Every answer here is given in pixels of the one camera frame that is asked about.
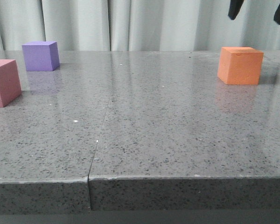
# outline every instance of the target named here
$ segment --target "foam block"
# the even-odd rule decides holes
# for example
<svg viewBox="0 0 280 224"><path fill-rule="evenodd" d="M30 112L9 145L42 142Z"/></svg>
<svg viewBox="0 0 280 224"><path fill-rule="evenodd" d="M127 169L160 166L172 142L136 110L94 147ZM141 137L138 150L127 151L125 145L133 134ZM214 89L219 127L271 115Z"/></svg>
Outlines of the foam block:
<svg viewBox="0 0 280 224"><path fill-rule="evenodd" d="M27 71L54 71L60 66L56 41L36 41L22 45Z"/></svg>
<svg viewBox="0 0 280 224"><path fill-rule="evenodd" d="M0 59L0 107L21 94L21 85L15 60Z"/></svg>
<svg viewBox="0 0 280 224"><path fill-rule="evenodd" d="M258 85L263 52L249 47L222 47L218 77L231 85Z"/></svg>

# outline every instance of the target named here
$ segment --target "pink cube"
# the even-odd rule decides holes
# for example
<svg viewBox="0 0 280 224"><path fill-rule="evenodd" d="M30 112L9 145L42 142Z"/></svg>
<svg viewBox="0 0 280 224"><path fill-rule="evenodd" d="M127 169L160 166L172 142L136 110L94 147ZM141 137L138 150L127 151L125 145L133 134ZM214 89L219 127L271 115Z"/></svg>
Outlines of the pink cube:
<svg viewBox="0 0 280 224"><path fill-rule="evenodd" d="M15 60L0 59L0 107L5 107L21 94Z"/></svg>

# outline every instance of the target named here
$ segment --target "orange cube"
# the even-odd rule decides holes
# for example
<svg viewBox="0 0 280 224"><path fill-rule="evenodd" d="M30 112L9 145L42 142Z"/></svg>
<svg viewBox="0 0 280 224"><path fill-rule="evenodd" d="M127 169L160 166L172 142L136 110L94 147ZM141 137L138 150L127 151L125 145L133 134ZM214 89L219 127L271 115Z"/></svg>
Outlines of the orange cube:
<svg viewBox="0 0 280 224"><path fill-rule="evenodd" d="M222 47L218 77L230 85L258 85L263 52L249 47Z"/></svg>

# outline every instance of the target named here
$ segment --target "gray curtain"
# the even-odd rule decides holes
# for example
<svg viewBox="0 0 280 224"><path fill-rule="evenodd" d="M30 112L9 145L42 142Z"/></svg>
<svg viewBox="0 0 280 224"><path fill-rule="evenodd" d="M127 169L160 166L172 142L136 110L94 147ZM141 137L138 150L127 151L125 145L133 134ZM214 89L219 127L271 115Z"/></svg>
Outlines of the gray curtain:
<svg viewBox="0 0 280 224"><path fill-rule="evenodd" d="M0 50L57 41L62 50L280 49L280 0L0 0Z"/></svg>

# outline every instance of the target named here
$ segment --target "table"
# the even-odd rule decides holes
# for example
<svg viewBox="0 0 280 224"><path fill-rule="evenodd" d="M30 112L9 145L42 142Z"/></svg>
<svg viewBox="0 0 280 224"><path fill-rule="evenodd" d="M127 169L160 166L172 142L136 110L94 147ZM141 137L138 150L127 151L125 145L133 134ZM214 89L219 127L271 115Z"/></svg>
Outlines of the table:
<svg viewBox="0 0 280 224"><path fill-rule="evenodd" d="M280 208L280 51L258 86L219 53L60 51L0 108L0 214Z"/></svg>

